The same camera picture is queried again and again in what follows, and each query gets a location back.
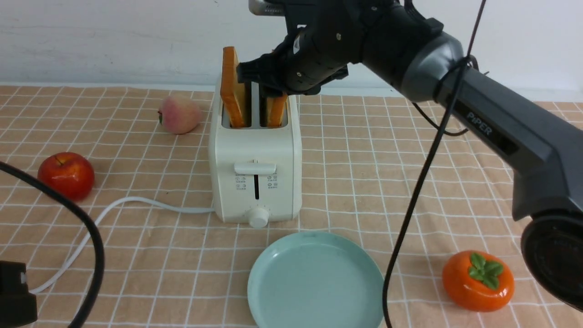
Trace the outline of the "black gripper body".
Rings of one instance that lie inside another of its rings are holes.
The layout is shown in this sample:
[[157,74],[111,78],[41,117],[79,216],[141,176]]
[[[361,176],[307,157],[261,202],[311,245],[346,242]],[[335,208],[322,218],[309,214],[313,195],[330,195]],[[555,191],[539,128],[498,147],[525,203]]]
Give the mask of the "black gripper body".
[[346,77],[358,63],[366,29],[362,0],[272,0],[286,19],[287,36],[273,51],[285,52],[283,83],[288,95],[315,95]]

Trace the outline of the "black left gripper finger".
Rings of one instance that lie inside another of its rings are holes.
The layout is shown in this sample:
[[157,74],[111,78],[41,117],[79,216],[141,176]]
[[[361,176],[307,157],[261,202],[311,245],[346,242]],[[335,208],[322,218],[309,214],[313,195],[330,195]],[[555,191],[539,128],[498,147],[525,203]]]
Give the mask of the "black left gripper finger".
[[264,98],[287,96],[287,87],[281,81],[260,82],[260,95]]

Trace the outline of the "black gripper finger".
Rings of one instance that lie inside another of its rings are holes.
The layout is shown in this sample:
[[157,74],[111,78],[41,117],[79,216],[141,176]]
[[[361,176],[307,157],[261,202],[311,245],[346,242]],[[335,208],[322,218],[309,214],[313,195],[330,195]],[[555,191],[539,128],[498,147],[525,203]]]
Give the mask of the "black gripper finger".
[[248,62],[240,62],[236,68],[238,82],[255,82],[265,87],[283,88],[282,63],[285,52],[273,51]]

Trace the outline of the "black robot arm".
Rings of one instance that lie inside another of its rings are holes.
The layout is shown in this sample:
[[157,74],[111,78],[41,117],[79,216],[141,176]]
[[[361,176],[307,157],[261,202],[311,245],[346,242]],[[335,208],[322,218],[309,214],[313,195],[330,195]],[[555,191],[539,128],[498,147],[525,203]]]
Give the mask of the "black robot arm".
[[523,259],[556,299],[582,310],[582,131],[478,71],[410,0],[275,0],[288,34],[236,72],[268,95],[314,95],[361,63],[413,103],[434,101],[514,171],[512,217],[532,221]]

